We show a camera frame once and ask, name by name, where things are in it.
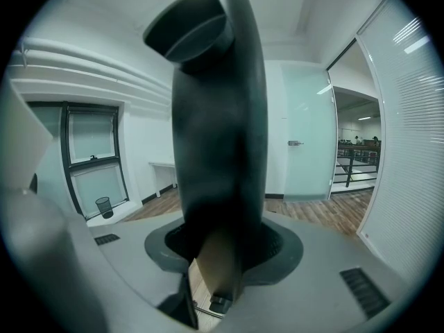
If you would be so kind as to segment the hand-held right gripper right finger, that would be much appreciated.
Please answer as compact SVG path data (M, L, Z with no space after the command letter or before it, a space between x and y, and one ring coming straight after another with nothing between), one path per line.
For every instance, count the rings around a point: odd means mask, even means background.
M408 284L357 241L321 225L265 212L282 250L245 274L219 332L383 332Z

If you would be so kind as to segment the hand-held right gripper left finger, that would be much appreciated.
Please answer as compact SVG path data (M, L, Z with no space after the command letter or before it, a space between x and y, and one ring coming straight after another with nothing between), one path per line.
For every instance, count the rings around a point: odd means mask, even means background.
M84 289L102 329L196 329L189 260L167 246L181 233L180 212L89 227L69 217Z

